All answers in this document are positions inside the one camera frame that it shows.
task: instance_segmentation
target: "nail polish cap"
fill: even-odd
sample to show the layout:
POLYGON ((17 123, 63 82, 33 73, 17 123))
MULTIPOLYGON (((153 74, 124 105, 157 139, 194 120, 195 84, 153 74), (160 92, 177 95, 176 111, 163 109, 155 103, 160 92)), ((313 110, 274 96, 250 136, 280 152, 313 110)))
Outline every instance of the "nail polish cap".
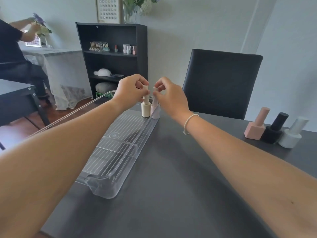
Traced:
MULTIPOLYGON (((153 90, 154 91, 159 91, 159 88, 156 88, 156 87, 153 87, 153 90)), ((152 103, 152 105, 153 106, 157 106, 159 104, 159 101, 157 100, 157 98, 153 95, 153 103, 152 103)))
POLYGON ((279 131, 282 128, 285 121, 287 120, 287 118, 288 118, 288 114, 282 113, 282 112, 279 113, 276 119, 274 120, 273 124, 271 125, 271 129, 275 131, 279 131))
POLYGON ((256 117, 256 120, 254 121, 254 124, 256 126, 262 126, 264 123, 264 120, 266 119, 266 116, 268 115, 270 109, 267 107, 262 107, 258 116, 256 117))
POLYGON ((289 128, 289 133, 293 135, 298 135, 302 129, 305 127, 309 120, 305 117, 299 116, 292 126, 289 128))
MULTIPOLYGON (((149 87, 147 86, 147 85, 143 85, 143 89, 146 89, 146 90, 148 90, 149 89, 149 87)), ((144 103, 145 104, 148 104, 149 103, 149 95, 145 95, 145 96, 143 96, 143 99, 144 99, 144 103)))

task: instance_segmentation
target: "black shirt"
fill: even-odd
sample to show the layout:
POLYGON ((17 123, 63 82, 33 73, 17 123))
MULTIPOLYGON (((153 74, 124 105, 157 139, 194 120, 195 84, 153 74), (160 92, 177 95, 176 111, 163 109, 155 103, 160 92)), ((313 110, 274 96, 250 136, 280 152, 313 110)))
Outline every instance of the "black shirt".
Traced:
POLYGON ((25 60, 18 41, 23 32, 0 19, 0 63, 25 60))

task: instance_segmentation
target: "person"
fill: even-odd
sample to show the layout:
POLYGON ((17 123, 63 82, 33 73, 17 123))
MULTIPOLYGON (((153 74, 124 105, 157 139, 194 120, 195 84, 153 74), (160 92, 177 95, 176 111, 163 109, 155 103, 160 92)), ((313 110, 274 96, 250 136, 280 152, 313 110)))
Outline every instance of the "person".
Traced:
POLYGON ((49 79, 41 66, 26 61, 18 44, 19 41, 32 42, 40 25, 34 18, 6 23, 0 19, 0 78, 15 82, 28 83, 35 86, 39 99, 47 99, 45 86, 50 90, 49 79), (31 24, 28 32, 21 29, 31 24))
MULTIPOLYGON (((126 77, 120 80, 112 100, 1 154, 1 237, 31 237, 42 227, 112 122, 149 94, 138 89, 143 84, 149 82, 140 75, 126 77)), ((181 87, 166 77, 155 87, 158 92, 153 95, 161 107, 184 126, 193 113, 181 87)), ((186 129, 279 237, 317 237, 314 177, 198 116, 188 121, 186 129)))

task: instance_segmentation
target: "clear plastic tray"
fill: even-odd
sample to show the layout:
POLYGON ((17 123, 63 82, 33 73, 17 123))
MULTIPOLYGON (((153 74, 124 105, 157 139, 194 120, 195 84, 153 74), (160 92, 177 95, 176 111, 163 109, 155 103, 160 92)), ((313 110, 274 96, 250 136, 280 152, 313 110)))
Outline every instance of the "clear plastic tray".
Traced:
MULTIPOLYGON (((88 112, 107 100, 101 96, 39 132, 88 112)), ((132 109, 122 113, 99 141, 77 182, 88 185, 95 195, 106 199, 115 197, 158 121, 152 116, 144 118, 141 110, 132 109)))

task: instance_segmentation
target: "white wall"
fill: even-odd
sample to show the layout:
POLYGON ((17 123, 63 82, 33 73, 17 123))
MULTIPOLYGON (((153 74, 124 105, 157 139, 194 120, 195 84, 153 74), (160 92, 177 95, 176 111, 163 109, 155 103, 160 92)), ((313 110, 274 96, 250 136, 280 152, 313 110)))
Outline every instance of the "white wall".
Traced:
POLYGON ((138 20, 148 26, 149 82, 154 84, 161 76, 168 76, 183 85, 193 48, 240 52, 245 44, 255 53, 274 3, 275 0, 158 2, 150 16, 138 20), (255 8, 256 18, 252 19, 255 8))
POLYGON ((53 30, 57 48, 80 49, 75 22, 97 22, 95 0, 0 0, 0 17, 6 22, 33 16, 36 12, 53 30))
POLYGON ((246 120, 262 106, 271 108, 266 123, 279 112, 310 119, 305 130, 317 132, 317 0, 277 0, 257 54, 264 59, 246 120))

